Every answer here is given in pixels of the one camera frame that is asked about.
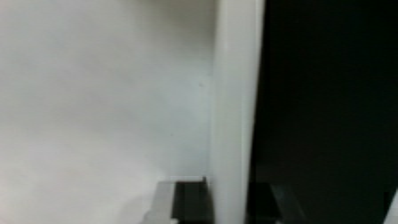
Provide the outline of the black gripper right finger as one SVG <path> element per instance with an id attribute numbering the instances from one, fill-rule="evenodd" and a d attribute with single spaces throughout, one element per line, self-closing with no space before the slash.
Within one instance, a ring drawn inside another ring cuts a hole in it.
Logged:
<path id="1" fill-rule="evenodd" d="M 290 186 L 267 182 L 250 184 L 248 224 L 308 224 Z"/>

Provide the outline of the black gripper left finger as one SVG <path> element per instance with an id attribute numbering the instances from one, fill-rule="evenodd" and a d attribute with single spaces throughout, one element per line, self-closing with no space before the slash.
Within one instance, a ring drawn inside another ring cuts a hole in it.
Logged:
<path id="1" fill-rule="evenodd" d="M 210 224 L 207 180 L 159 183 L 141 224 Z"/>

